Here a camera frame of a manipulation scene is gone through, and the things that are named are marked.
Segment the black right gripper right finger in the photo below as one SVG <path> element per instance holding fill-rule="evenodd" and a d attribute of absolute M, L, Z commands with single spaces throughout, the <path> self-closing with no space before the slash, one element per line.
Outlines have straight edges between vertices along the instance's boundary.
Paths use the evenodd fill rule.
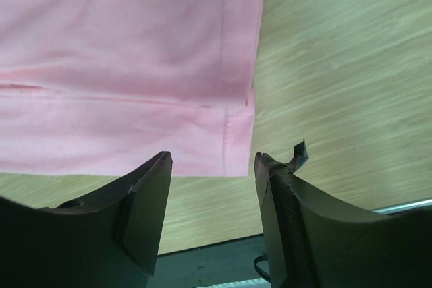
<path fill-rule="evenodd" d="M 279 162 L 258 153 L 256 191 L 272 287 L 430 287 L 431 206 L 378 214 L 296 175 L 305 143 Z"/>

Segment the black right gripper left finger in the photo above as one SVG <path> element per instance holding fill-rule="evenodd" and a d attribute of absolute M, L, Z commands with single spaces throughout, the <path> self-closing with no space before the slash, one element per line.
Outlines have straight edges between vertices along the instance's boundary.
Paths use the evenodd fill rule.
<path fill-rule="evenodd" d="M 146 287 L 171 183 L 160 152 L 131 173 L 55 208 L 1 199 L 2 287 Z"/>

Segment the pink t shirt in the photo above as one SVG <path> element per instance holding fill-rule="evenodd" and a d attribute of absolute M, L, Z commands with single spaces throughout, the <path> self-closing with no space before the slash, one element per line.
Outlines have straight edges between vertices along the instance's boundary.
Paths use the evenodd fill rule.
<path fill-rule="evenodd" d="M 1 0 L 1 170 L 249 172 L 263 0 Z"/>

